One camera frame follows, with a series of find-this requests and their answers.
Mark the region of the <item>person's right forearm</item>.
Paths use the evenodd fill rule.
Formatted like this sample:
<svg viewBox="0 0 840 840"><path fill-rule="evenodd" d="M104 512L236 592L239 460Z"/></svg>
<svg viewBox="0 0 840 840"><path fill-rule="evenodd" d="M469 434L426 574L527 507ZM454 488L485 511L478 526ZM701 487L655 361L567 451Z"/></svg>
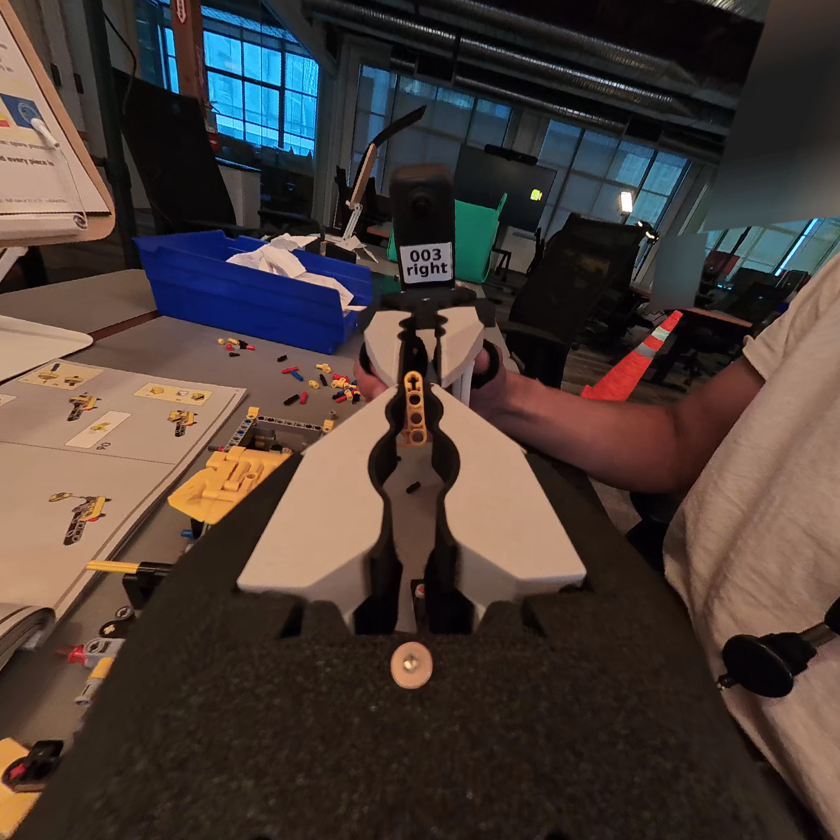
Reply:
<svg viewBox="0 0 840 840"><path fill-rule="evenodd" d="M681 494L764 386L738 360L667 406L587 400L527 385L513 398L521 441L621 490Z"/></svg>

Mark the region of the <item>small heap of coloured pins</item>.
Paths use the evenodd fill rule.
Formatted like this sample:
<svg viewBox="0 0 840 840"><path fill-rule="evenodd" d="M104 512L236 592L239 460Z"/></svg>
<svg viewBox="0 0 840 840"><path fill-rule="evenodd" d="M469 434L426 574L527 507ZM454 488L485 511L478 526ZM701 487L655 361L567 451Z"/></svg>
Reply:
<svg viewBox="0 0 840 840"><path fill-rule="evenodd" d="M317 358L312 351L236 337L219 337L216 343L231 359L262 359L255 369L257 395L267 389L272 400L263 407L272 407L274 403L302 405L318 399L331 403L352 403L359 399L354 396L357 388L349 356Z"/></svg>

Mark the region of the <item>partly built yellow toy car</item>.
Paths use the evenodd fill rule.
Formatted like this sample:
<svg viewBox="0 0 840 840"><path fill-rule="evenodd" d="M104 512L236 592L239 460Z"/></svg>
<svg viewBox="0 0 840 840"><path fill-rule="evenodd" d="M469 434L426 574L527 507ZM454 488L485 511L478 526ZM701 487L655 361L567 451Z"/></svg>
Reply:
<svg viewBox="0 0 840 840"><path fill-rule="evenodd" d="M333 429L336 412L319 426L281 418L258 416L250 408L229 445L213 451L206 465L172 492L171 508L189 517L185 539L194 544L212 526L283 464ZM107 572L120 595L118 608L105 621L102 609L94 611L99 623L89 629L69 626L62 631L67 642L48 640L36 650L26 650L35 665L26 675L2 678L2 688L12 690L14 704L2 703L2 829L10 838L24 820L57 769L65 751L81 728L92 700L124 645L131 626L139 619L165 573L151 570L153 563L172 565L164 558L144 559L137 570Z"/></svg>

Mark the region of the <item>crumpled white papers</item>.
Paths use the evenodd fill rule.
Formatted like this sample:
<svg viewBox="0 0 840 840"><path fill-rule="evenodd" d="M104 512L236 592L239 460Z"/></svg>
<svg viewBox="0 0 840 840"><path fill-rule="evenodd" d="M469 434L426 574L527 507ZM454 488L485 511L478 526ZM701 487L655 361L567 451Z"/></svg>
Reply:
<svg viewBox="0 0 840 840"><path fill-rule="evenodd" d="M337 291L343 312L361 312L371 292L371 278L356 266L319 253L321 240L315 236L281 234L254 250L234 253L228 264L262 270L310 285Z"/></svg>

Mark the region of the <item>person's right hand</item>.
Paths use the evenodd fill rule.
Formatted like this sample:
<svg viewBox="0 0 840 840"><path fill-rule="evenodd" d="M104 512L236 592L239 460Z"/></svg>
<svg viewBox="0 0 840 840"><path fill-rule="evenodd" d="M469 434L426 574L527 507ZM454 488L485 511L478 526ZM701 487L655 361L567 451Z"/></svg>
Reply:
<svg viewBox="0 0 840 840"><path fill-rule="evenodd" d="M508 372L502 362L500 347L488 341L478 353L470 380L469 405L485 418L506 408L513 395L512 387L521 379L519 374ZM353 376L366 402L382 394L387 385L377 373L367 371L358 358L353 367Z"/></svg>

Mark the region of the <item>small yellow angled beam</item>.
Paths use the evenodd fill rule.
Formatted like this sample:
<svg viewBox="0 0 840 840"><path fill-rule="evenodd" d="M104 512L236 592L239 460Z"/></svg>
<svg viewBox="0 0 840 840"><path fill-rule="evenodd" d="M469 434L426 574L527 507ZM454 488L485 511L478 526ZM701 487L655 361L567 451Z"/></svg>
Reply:
<svg viewBox="0 0 840 840"><path fill-rule="evenodd" d="M404 376L403 386L406 398L403 445L423 446L427 442L424 378L417 371L409 371Z"/></svg>

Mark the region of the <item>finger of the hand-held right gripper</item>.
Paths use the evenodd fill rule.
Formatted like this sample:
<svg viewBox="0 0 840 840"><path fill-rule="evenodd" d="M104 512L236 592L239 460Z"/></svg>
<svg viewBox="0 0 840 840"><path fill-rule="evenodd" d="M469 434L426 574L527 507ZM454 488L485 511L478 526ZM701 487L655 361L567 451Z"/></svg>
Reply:
<svg viewBox="0 0 840 840"><path fill-rule="evenodd" d="M447 389L462 385L473 374L486 328L476 308L444 308L437 315L442 319L437 373L439 384Z"/></svg>
<svg viewBox="0 0 840 840"><path fill-rule="evenodd" d="M364 348L370 367L386 386L400 380L403 311L379 310L364 329Z"/></svg>

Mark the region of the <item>printed instruction sheet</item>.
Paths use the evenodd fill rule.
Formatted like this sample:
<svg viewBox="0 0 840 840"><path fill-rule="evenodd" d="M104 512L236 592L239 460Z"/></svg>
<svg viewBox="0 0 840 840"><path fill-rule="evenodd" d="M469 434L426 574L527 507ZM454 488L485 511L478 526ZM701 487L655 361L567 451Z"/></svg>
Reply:
<svg viewBox="0 0 840 840"><path fill-rule="evenodd" d="M9 2L1 2L3 247L98 240L114 205Z"/></svg>

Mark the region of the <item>black office chair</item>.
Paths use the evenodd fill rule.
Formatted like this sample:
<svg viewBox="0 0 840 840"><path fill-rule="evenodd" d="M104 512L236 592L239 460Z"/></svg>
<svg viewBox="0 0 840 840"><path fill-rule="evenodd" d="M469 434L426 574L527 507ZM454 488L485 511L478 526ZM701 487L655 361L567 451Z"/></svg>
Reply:
<svg viewBox="0 0 840 840"><path fill-rule="evenodd" d="M520 372L560 388L565 363L599 300L629 288L639 246L658 235L646 222L604 222L571 213L546 241L542 258L499 323Z"/></svg>

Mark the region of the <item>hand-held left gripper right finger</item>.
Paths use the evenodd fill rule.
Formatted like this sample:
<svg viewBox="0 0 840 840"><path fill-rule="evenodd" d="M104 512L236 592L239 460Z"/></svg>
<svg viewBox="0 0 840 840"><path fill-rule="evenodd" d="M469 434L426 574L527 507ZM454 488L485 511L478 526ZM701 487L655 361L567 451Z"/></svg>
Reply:
<svg viewBox="0 0 840 840"><path fill-rule="evenodd" d="M585 567L524 450L439 385L432 394L443 407L434 441L448 438L458 456L444 495L456 589L491 604L581 585Z"/></svg>

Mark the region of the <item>open instruction booklet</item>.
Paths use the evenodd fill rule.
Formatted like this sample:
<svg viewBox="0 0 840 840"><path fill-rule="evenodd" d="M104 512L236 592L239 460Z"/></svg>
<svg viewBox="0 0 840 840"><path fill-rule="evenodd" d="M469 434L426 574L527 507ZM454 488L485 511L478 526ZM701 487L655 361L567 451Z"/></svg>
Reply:
<svg viewBox="0 0 840 840"><path fill-rule="evenodd" d="M32 648L242 403L243 387L51 360L2 383L2 666Z"/></svg>

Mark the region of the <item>green upright panel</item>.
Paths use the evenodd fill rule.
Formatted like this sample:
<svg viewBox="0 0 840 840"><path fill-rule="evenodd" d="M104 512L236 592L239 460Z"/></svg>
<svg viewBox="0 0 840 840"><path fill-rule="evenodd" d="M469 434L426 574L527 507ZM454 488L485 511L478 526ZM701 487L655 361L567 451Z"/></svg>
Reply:
<svg viewBox="0 0 840 840"><path fill-rule="evenodd" d="M406 283L417 285L442 280L484 283L507 199L508 194L504 192L497 206L455 200L455 243L402 248Z"/></svg>

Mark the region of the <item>black monitor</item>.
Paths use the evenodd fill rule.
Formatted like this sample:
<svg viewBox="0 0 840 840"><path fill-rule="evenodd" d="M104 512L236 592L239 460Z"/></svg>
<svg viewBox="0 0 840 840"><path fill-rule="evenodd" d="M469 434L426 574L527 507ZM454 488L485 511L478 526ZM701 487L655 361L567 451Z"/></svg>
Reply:
<svg viewBox="0 0 840 840"><path fill-rule="evenodd" d="M159 235L237 229L199 101L112 69L121 130Z"/></svg>

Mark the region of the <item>large dark wall screen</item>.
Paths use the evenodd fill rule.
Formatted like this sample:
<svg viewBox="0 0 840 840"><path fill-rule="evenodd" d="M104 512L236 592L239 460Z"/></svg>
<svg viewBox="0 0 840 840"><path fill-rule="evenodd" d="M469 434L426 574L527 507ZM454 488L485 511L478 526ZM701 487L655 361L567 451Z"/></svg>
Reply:
<svg viewBox="0 0 840 840"><path fill-rule="evenodd" d="M464 143L455 168L455 199L498 209L501 225L534 234L557 171Z"/></svg>

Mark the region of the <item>grey desk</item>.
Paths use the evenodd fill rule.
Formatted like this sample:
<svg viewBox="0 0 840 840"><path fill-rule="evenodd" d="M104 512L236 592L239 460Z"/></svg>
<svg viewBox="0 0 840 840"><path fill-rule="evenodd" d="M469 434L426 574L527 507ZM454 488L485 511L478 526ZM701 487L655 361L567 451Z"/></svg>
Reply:
<svg viewBox="0 0 840 840"><path fill-rule="evenodd" d="M77 353L73 359L84 364L148 374L154 379L162 377L247 389L248 400L243 402L243 406L215 434L212 439L214 445L224 444L230 439L238 420L249 406L258 406L267 411L270 417L288 417L305 424L320 424L327 416L331 407L330 400L318 399L304 407L284 407L282 403L276 402L272 407L263 407L264 404L272 403L272 400L267 395L266 388L257 395L256 363L262 359L228 358L216 343L220 335L221 332L203 325L158 317L120 332L112 329L102 340ZM349 356L353 369L361 342L361 336L356 333L331 357L338 359ZM317 358L325 356L315 354ZM407 495L406 487L416 480L422 483L421 488ZM402 454L402 462L386 484L394 509L395 544L404 565L404 576L419 577L433 547L431 516L434 491L439 484L438 478L431 466L424 462L419 449L410 450L407 455ZM92 588L88 589L83 600L66 614L49 641L55 639L58 645L63 645L68 638L62 636L61 632L66 631L68 627L89 629L94 623L99 623L99 619L94 617L94 611L98 607L104 613L105 621L108 620L118 608L120 595L112 593L116 588L105 574L97 575ZM35 658L28 657L25 651L19 652L3 669L1 686L3 677L23 677L26 675L25 667L33 665ZM9 687L2 688L2 703L5 702L9 706L14 704L11 696L12 690Z"/></svg>

